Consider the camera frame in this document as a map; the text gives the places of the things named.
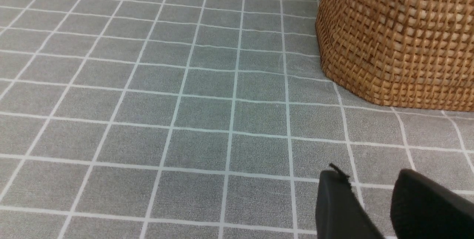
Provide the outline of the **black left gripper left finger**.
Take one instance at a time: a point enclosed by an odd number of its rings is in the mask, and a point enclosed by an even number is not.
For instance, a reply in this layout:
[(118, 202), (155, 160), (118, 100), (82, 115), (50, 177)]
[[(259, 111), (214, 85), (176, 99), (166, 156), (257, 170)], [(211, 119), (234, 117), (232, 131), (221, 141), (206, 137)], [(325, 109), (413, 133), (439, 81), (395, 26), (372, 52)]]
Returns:
[(383, 239), (351, 189), (349, 175), (330, 164), (320, 173), (315, 208), (318, 239)]

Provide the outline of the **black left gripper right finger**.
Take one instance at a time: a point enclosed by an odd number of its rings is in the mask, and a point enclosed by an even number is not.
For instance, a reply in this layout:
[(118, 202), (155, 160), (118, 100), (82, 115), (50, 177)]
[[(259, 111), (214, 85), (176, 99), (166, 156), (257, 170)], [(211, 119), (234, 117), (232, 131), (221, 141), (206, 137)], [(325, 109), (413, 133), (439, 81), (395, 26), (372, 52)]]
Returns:
[(398, 239), (472, 239), (474, 205), (411, 169), (399, 172), (390, 208)]

